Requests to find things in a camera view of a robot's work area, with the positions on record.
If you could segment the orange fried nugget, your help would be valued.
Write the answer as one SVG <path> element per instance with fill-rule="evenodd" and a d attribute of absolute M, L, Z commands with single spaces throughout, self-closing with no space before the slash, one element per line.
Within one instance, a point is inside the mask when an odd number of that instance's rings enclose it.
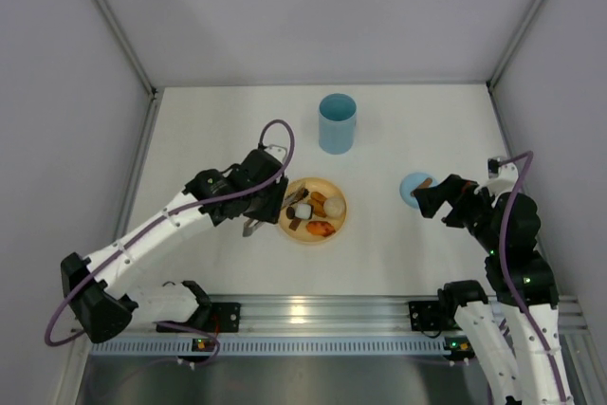
<path fill-rule="evenodd" d="M 315 202 L 313 204 L 313 207 L 314 207 L 313 212 L 314 212 L 315 215 L 317 215 L 319 217 L 325 217 L 326 216 L 326 212 L 325 212 L 325 210 L 323 208 L 323 204 L 322 203 Z"/>
<path fill-rule="evenodd" d="M 320 192 L 312 192 L 312 193 L 310 194 L 310 198 L 311 198 L 312 200 L 318 201 L 318 202 L 320 202 L 320 203 L 322 203 L 322 204 L 323 204 L 323 203 L 326 201 L 326 199 L 327 199 L 327 197 L 326 197 L 326 196 L 324 196 L 324 195 L 323 195 L 322 193 L 320 193 Z"/>

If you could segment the brown square chocolate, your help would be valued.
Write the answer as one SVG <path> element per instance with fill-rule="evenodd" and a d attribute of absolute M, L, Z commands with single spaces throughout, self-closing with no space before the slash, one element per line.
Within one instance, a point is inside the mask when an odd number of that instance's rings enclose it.
<path fill-rule="evenodd" d="M 301 223 L 302 223 L 302 220 L 301 220 L 301 219 L 299 219 L 299 218 L 294 218 L 294 219 L 293 219 L 293 220 L 290 222 L 290 224 L 289 224 L 288 228 L 289 228 L 290 230 L 295 231 L 295 230 L 297 230 L 297 229 L 298 229 L 298 227 L 301 225 Z"/>

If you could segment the red orange fried piece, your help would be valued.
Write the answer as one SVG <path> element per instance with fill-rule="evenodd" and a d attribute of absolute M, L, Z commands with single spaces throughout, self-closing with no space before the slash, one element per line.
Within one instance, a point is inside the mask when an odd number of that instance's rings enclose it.
<path fill-rule="evenodd" d="M 335 227 L 327 221 L 313 220 L 306 224 L 306 230 L 314 236 L 329 237 L 336 232 Z"/>

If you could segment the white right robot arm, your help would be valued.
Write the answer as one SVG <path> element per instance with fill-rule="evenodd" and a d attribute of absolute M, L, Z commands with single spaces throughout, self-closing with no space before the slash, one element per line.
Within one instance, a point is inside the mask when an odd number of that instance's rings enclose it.
<path fill-rule="evenodd" d="M 445 284 L 437 292 L 443 317 L 463 331 L 499 404 L 572 404 L 559 333 L 560 295 L 550 265 L 537 250 L 536 202 L 522 192 L 533 161 L 492 157 L 484 183 L 449 175 L 410 191 L 421 215 L 466 230 L 487 254 L 487 281 L 502 309 L 497 322 L 476 281 Z"/>

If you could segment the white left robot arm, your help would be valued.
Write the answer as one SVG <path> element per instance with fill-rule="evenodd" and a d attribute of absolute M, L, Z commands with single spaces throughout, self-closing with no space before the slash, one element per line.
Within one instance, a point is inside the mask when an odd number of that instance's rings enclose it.
<path fill-rule="evenodd" d="M 204 230 L 245 216 L 243 233 L 275 224 L 288 186 L 273 147 L 260 145 L 225 172 L 199 172 L 160 212 L 104 249 L 61 262 L 64 305 L 94 343 L 115 338 L 127 327 L 152 324 L 159 332 L 210 328 L 212 302 L 193 280 L 141 284 L 182 242 Z"/>

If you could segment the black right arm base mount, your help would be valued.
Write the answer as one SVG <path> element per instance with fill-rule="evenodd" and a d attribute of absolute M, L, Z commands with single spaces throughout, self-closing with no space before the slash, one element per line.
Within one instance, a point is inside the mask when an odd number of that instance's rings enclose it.
<path fill-rule="evenodd" d="M 415 332 L 437 333 L 450 328 L 447 313 L 438 301 L 409 301 L 408 309 L 411 328 Z"/>

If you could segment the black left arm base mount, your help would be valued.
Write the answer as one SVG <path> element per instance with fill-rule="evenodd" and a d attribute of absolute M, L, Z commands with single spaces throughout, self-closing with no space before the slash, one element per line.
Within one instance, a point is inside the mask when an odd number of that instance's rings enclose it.
<path fill-rule="evenodd" d="M 158 333 L 193 333 L 195 330 L 206 333 L 238 333 L 241 317 L 241 304 L 237 302 L 211 303 L 203 305 L 185 322 L 169 322 L 156 325 Z"/>

